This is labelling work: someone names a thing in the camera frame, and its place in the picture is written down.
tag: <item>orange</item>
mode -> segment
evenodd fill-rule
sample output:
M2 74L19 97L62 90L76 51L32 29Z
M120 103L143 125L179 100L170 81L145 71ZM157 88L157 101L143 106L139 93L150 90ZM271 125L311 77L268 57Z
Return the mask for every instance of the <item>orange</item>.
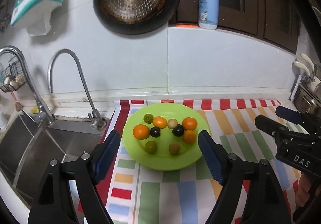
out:
M191 117L186 117L183 121L182 121L182 126L184 128L184 130L195 130L197 127L197 120Z
M161 117L161 116L156 116L154 119L153 119L153 125L154 126L157 126L158 128L160 129L163 129L166 127L167 125L167 121L165 118Z
M145 140L149 137L149 128L144 124L138 124L133 129L133 135L138 140Z
M196 142L196 133L192 130L186 130L183 134L183 141L187 144L193 144Z

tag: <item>chrome faucet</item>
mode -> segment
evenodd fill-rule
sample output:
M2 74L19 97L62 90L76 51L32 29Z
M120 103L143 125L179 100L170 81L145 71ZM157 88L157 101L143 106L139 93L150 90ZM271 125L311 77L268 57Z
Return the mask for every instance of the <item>chrome faucet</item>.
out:
M90 96L90 93L89 93L89 90L88 90L88 87L87 87L87 83L85 81L85 77L83 76L83 73L82 73L82 68L81 68L79 59L78 59L77 55L73 51L71 51L69 49L61 49L61 50L57 51L52 56L52 58L51 58L51 60L49 62L49 66L48 66L48 88L49 88L49 92L50 93L53 92L53 90L52 90L52 66L53 66L55 60L57 59L57 57L62 53L67 53L67 54L71 55L72 58L75 60L75 62L77 64L79 75L80 75L80 78L81 78L81 81L82 81L82 85L83 85L83 87L85 89L85 92L87 94L87 98L88 98L90 106L92 108L92 114L88 113L88 116L89 116L89 118L91 120L91 126L93 128L98 129L98 130L103 129L106 126L106 122L102 119L102 116L101 116L100 112L95 108L95 105L94 105L94 103L93 103L93 101L91 99L91 96Z
M4 53L11 53L18 58L22 67L22 71L26 77L26 81L30 87L30 90L33 93L33 97L35 98L39 109L39 112L34 116L30 116L27 113L25 113L25 111L23 111L24 114L30 117L37 124L41 123L44 119L47 123L52 123L54 121L54 117L52 116L47 104L40 97L40 94L36 89L35 83L33 82L33 79L30 75L30 71L28 69L26 59L24 58L24 55L22 54L22 52L17 47L8 45L0 49L0 56Z

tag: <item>bottle label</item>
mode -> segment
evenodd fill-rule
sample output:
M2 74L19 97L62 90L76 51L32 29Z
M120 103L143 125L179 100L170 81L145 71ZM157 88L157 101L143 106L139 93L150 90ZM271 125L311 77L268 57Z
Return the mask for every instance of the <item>bottle label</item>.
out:
M199 0L198 21L217 25L219 18L219 0Z

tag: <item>tablecloth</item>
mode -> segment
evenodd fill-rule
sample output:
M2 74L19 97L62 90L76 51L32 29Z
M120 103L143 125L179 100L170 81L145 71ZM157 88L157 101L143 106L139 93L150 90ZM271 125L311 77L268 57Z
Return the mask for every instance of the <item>tablecloth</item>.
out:
M281 184L288 210L295 210L295 193L300 173L275 159L276 145L271 136L254 124L263 114L296 132L298 125L275 114L278 100L121 100L115 101L115 112L106 136L112 129L122 135L126 120L138 109L157 102L175 102L198 111L208 122L210 134L228 153L258 162L266 158ZM240 222L249 188L244 181L233 224ZM105 180L98 186L99 195L115 224L203 224L207 220L222 186L211 178L203 158L177 171L148 169L134 161L123 142Z

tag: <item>hand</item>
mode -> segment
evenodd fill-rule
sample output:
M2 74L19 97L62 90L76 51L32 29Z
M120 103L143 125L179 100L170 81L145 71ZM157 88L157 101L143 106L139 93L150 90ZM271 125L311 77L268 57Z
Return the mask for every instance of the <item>hand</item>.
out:
M302 173L299 180L298 191L295 196L295 203L297 206L303 207L308 201L308 199L310 198L309 190L311 189L311 185L311 181L304 173ZM319 195L320 191L321 185L317 188L316 196Z

